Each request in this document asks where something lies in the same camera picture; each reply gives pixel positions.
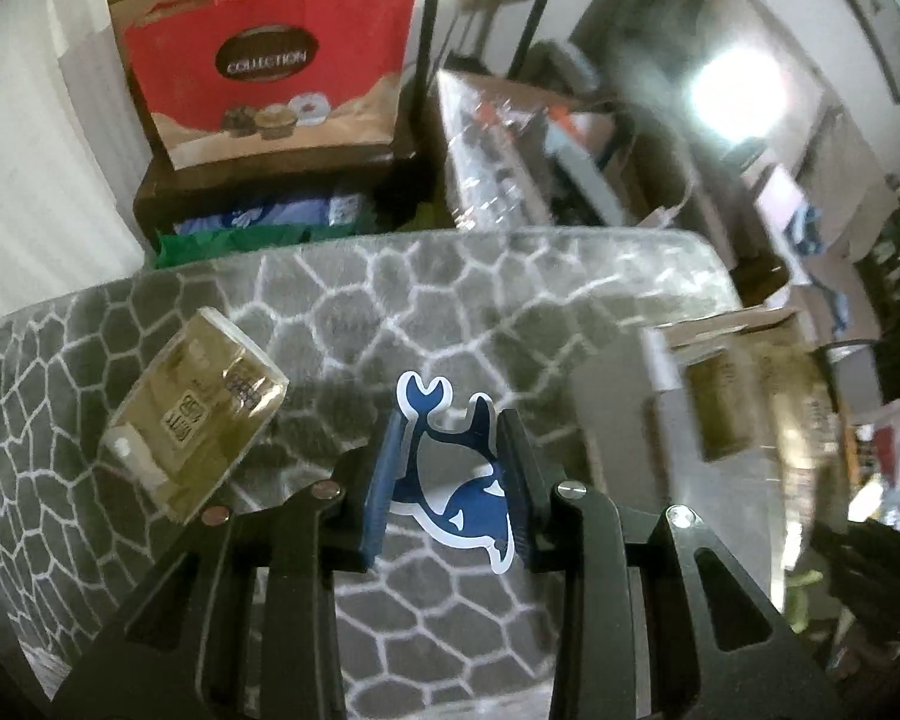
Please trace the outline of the small gold foil packet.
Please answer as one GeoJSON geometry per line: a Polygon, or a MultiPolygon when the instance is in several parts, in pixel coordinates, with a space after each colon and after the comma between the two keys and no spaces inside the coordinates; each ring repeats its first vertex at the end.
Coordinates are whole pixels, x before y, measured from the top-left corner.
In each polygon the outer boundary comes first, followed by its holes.
{"type": "Polygon", "coordinates": [[[263,434],[288,388],[263,348],[203,307],[149,362],[102,444],[162,515],[187,523],[263,434]]]}

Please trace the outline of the red collection paper bag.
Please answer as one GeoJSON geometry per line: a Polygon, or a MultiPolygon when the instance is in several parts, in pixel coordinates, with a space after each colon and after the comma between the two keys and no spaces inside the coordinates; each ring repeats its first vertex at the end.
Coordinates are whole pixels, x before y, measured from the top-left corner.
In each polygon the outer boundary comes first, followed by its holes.
{"type": "Polygon", "coordinates": [[[388,145],[414,0],[176,0],[123,31],[175,169],[388,145]]]}

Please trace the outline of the dark wooden side table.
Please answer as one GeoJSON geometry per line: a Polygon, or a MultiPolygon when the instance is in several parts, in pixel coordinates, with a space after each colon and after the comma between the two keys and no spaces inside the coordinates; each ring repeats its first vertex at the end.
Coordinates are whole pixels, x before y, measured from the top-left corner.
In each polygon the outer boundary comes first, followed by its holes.
{"type": "Polygon", "coordinates": [[[155,244],[190,218],[244,211],[283,197],[308,199],[335,188],[365,195],[385,226],[400,226],[434,197],[430,154],[403,135],[390,146],[341,146],[250,156],[176,171],[165,154],[151,161],[133,200],[142,236],[155,244]]]}

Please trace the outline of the cardboard storage box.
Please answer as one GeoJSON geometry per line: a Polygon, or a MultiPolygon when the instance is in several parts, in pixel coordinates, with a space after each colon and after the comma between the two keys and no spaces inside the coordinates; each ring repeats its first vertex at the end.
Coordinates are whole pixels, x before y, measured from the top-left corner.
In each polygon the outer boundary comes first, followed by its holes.
{"type": "Polygon", "coordinates": [[[781,598],[839,458],[839,421],[795,307],[632,330],[569,392],[595,486],[639,511],[684,505],[781,598]]]}

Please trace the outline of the green bag under table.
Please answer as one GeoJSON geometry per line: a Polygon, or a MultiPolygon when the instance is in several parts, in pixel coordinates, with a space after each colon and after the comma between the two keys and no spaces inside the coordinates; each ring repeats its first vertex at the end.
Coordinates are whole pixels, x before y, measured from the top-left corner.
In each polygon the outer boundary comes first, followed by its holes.
{"type": "Polygon", "coordinates": [[[329,227],[297,226],[297,224],[229,227],[219,231],[160,236],[154,268],[165,270],[188,263],[205,262],[274,247],[326,241],[329,238],[331,238],[329,227]]]}

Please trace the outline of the blue whale sticker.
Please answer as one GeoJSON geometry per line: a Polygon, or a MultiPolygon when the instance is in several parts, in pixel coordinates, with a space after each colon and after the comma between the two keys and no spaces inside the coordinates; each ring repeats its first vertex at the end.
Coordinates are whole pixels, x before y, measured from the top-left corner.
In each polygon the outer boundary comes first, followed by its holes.
{"type": "Polygon", "coordinates": [[[391,512],[409,517],[450,550],[480,550],[494,574],[510,571],[515,540],[497,455],[497,410],[476,392],[468,400],[459,431],[442,426],[452,406],[453,385],[445,377],[424,380],[416,371],[398,379],[398,410],[406,419],[401,439],[403,474],[391,512]]]}

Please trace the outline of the large gold foil packet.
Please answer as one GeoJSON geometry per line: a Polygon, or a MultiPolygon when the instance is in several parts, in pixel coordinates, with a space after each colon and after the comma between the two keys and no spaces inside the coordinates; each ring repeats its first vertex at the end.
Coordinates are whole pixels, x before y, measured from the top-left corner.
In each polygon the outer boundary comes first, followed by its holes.
{"type": "Polygon", "coordinates": [[[839,420],[813,355],[769,341],[724,344],[690,362],[685,379],[704,458],[763,452],[779,478],[785,528],[803,538],[816,518],[820,474],[839,455],[839,420]]]}

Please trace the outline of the clear plastic wrapped box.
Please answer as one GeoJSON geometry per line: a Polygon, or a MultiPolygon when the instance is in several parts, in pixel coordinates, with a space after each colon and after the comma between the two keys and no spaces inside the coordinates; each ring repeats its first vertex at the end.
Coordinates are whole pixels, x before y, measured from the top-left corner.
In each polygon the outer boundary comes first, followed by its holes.
{"type": "Polygon", "coordinates": [[[429,99],[443,154],[442,197],[466,232],[622,227],[631,222],[606,167],[614,115],[495,76],[441,70],[429,99]]]}

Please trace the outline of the grey honeycomb pattern mat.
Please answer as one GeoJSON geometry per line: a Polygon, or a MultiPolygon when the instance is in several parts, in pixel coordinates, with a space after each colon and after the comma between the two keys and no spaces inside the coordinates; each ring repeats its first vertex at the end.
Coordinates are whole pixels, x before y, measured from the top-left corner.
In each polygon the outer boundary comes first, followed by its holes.
{"type": "MultiPolygon", "coordinates": [[[[536,445],[585,472],[567,377],[621,333],[735,310],[689,232],[418,232],[235,255],[84,289],[0,320],[0,587],[43,695],[55,694],[176,528],[103,447],[142,369],[203,307],[289,380],[281,410],[221,491],[278,505],[364,444],[403,372],[517,411],[536,445]]],[[[354,718],[541,718],[562,582],[496,574],[395,517],[377,566],[336,580],[354,718]]]]}

